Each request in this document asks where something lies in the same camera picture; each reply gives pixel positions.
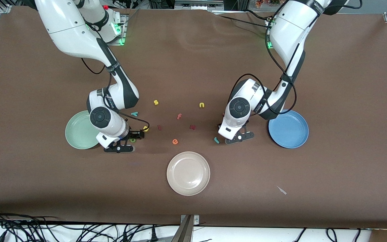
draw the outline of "black cable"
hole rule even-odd
[[[257,15],[255,12],[253,12],[252,10],[250,9],[246,9],[246,10],[243,10],[244,12],[250,12],[251,14],[253,14],[256,18],[259,18],[259,19],[262,19],[262,20],[267,20],[268,18],[272,17],[271,16],[268,16],[268,17],[261,17],[259,15]]]
[[[112,83],[112,74],[110,74],[110,79],[109,79],[109,84],[107,85],[107,89],[109,89],[111,83]],[[112,109],[107,105],[107,103],[106,103],[105,101],[104,101],[104,104],[105,104],[105,106],[106,106],[108,109],[112,110]],[[132,117],[132,116],[129,116],[129,115],[127,115],[127,114],[122,113],[120,110],[117,110],[117,111],[115,111],[115,112],[118,113],[118,114],[120,114],[120,115],[126,116],[126,117],[128,117],[128,118],[132,118],[132,119],[134,119],[134,120],[137,120],[137,121],[146,123],[146,124],[147,124],[147,127],[141,129],[140,131],[147,130],[147,129],[150,127],[150,123],[147,122],[146,120],[142,120],[142,119],[140,119],[140,118],[134,118],[134,117]]]
[[[360,8],[362,8],[362,0],[359,0],[359,7],[349,6],[349,5],[329,5],[325,8],[325,10],[332,8],[332,7],[342,7],[342,8],[348,8],[348,9],[360,9]]]
[[[361,229],[358,229],[358,233],[356,233],[355,240],[353,242],[357,242],[359,235],[361,234]]]
[[[301,231],[301,233],[298,235],[298,238],[297,238],[294,242],[300,241],[301,236],[302,236],[302,234],[305,232],[306,229],[307,229],[307,228],[303,228],[303,230]]]
[[[92,242],[93,239],[97,238],[97,237],[100,237],[101,236],[101,233],[103,233],[105,230],[108,230],[109,228],[115,226],[115,224],[112,224],[106,228],[104,228],[103,230],[99,231],[98,233],[95,234],[95,236],[93,236],[92,238],[88,239],[88,242]]]
[[[331,237],[329,236],[329,230],[332,231],[332,233],[334,234],[334,239],[331,239]],[[327,228],[326,232],[327,232],[327,237],[329,240],[331,240],[332,242],[337,242],[337,234],[335,233],[334,229]]]
[[[24,220],[9,220],[9,216],[18,216],[18,217],[23,217],[27,219],[31,219],[32,221],[24,221]],[[106,236],[107,239],[114,239],[112,236],[109,236],[107,234],[102,233],[104,230],[100,232],[93,231],[94,227],[98,227],[100,225],[93,224],[91,226],[92,229],[86,229],[85,227],[77,229],[77,228],[71,228],[67,227],[62,224],[57,224],[55,226],[49,227],[47,224],[47,217],[53,217],[53,216],[29,216],[25,214],[17,214],[17,213],[0,213],[0,225],[3,229],[5,229],[6,233],[9,232],[15,236],[16,241],[20,242],[43,242],[43,241],[48,241],[46,237],[44,236],[44,229],[49,230],[49,233],[53,236],[55,241],[59,242],[57,237],[54,235],[52,232],[52,228],[56,226],[62,226],[64,228],[70,229],[70,230],[82,230],[82,234],[79,236],[80,240],[84,238],[87,234],[89,233],[94,233],[96,237],[99,236]],[[112,226],[116,226],[116,224],[112,224],[111,226],[105,228],[108,229]],[[26,241],[23,240],[17,233],[16,230],[21,230],[26,236]]]
[[[87,67],[87,69],[90,70],[90,72],[92,72],[92,73],[95,74],[95,75],[101,74],[101,72],[102,72],[102,71],[104,70],[104,68],[105,68],[105,65],[104,65],[104,66],[102,67],[101,71],[99,71],[99,72],[94,72],[94,71],[86,64],[85,60],[84,60],[83,58],[81,58],[81,59],[82,59],[83,64],[85,64],[85,66]]]
[[[155,225],[155,228],[157,228],[157,227],[164,227],[164,226],[171,226],[171,225]],[[144,231],[144,230],[149,230],[151,228],[152,227],[148,227],[148,228],[144,228],[144,229],[141,229],[141,230],[137,230],[136,233]]]
[[[244,20],[240,20],[240,19],[236,19],[236,18],[226,17],[226,16],[222,16],[222,15],[220,15],[220,17],[231,19],[231,20],[235,20],[235,21],[239,21],[239,22],[243,22],[243,23],[248,23],[248,24],[251,24],[251,25],[254,25],[254,26],[261,26],[261,27],[265,27],[265,28],[267,27],[267,26],[263,26],[263,25],[260,25],[260,24],[256,24],[256,23],[252,23],[252,22],[248,22],[248,21],[244,21]]]
[[[235,84],[234,84],[234,86],[232,87],[232,90],[231,90],[231,93],[234,91],[234,89],[235,89],[235,86],[237,85],[237,83],[241,80],[241,78],[243,78],[244,76],[247,76],[247,75],[249,75],[249,76],[252,76],[253,78],[255,78],[256,79],[256,81],[258,81],[259,82],[259,84],[261,85],[261,88],[262,88],[262,91],[264,92],[264,94],[265,94],[265,88],[264,88],[264,85],[262,84],[262,82],[261,82],[261,80],[259,79],[259,78],[257,78],[255,75],[253,75],[253,74],[250,74],[250,73],[246,73],[246,74],[244,74],[244,75],[242,75],[241,77],[239,77],[238,78],[238,80],[235,82]],[[293,89],[294,89],[294,102],[292,103],[292,106],[288,109],[288,110],[286,110],[286,111],[284,111],[284,112],[277,112],[276,110],[274,110],[274,109],[272,109],[271,108],[271,106],[270,106],[270,104],[268,103],[268,99],[265,99],[265,103],[267,104],[267,107],[273,112],[273,113],[275,113],[275,114],[285,114],[285,113],[288,113],[289,111],[291,111],[294,107],[295,107],[295,104],[297,103],[297,90],[295,89],[295,85],[293,84],[293,83],[291,83],[291,82],[288,82],[292,87],[293,87]]]
[[[130,234],[130,238],[128,239],[128,242],[131,242],[132,241],[132,238],[134,237],[135,233],[137,233],[137,231],[142,227],[142,225],[138,226],[137,229],[132,232],[132,234]]]
[[[271,53],[270,51],[270,47],[268,46],[268,40],[269,40],[269,35],[268,35],[268,31],[270,29],[270,26],[271,26],[271,23],[273,22],[275,16],[278,14],[278,12],[283,8],[283,6],[289,1],[286,1],[284,2],[281,6],[278,7],[277,11],[273,14],[273,16],[271,17],[271,20],[268,22],[267,26],[266,26],[266,29],[265,29],[265,45],[267,47],[267,52],[268,54],[270,55],[270,57],[273,59],[273,61],[275,62],[275,64],[280,68],[280,70],[286,75],[286,71],[283,69],[283,67],[281,67],[281,65],[277,62],[277,60],[273,57],[273,54]]]
[[[150,242],[156,242],[158,241],[158,237],[156,236],[156,229],[155,229],[155,225],[152,225],[152,237],[150,239]]]
[[[126,226],[125,226],[125,229],[123,230],[123,234],[122,234],[121,236],[117,237],[117,238],[114,240],[114,242],[117,242],[117,240],[120,239],[120,238],[123,238],[121,241],[123,241],[123,242],[128,242],[128,235],[127,235],[127,233],[129,233],[129,231],[131,231],[131,230],[133,230],[133,229],[135,229],[135,228],[137,228],[137,227],[139,227],[139,226],[141,226],[141,225],[134,226],[132,229],[126,231],[126,227],[128,227],[128,225],[126,225]]]
[[[102,38],[101,34],[98,32],[98,30],[96,30],[94,27],[92,27],[92,26],[89,25],[88,23],[86,23],[86,25],[89,26],[89,28],[91,28],[93,31],[95,31],[95,32],[99,35],[99,37],[100,37],[102,40],[104,40],[104,39]]]

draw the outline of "brown table surface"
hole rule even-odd
[[[1,16],[0,210],[72,221],[176,224],[180,214],[195,213],[207,225],[387,227],[381,15],[319,18],[296,82],[294,110],[310,134],[294,150],[276,145],[258,116],[249,123],[253,140],[228,146],[217,133],[240,75],[255,74],[271,88],[281,75],[263,28],[202,10],[140,10],[128,32],[125,46],[112,47],[140,92],[126,113],[139,112],[152,127],[132,154],[76,150],[65,126],[86,109],[90,91],[106,86],[108,74],[93,75],[79,58],[58,51],[34,10],[14,7]],[[196,196],[175,193],[166,180],[168,162],[183,151],[200,153],[210,165],[210,182]]]

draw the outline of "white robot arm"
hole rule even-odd
[[[120,13],[112,9],[104,9],[99,0],[74,0],[80,14],[88,26],[90,32],[97,38],[102,38],[109,43],[121,34]]]
[[[74,57],[101,61],[116,80],[116,84],[108,89],[92,91],[86,102],[91,123],[101,132],[97,140],[108,148],[112,142],[124,138],[128,133],[129,126],[117,112],[137,104],[137,88],[106,42],[89,31],[72,0],[35,0],[35,5],[50,38],[60,51]]]
[[[275,91],[252,79],[239,82],[230,95],[219,134],[231,140],[250,117],[250,111],[266,120],[276,118],[284,107],[303,64],[304,42],[330,0],[287,0],[270,27],[270,41],[285,63],[286,73]]]

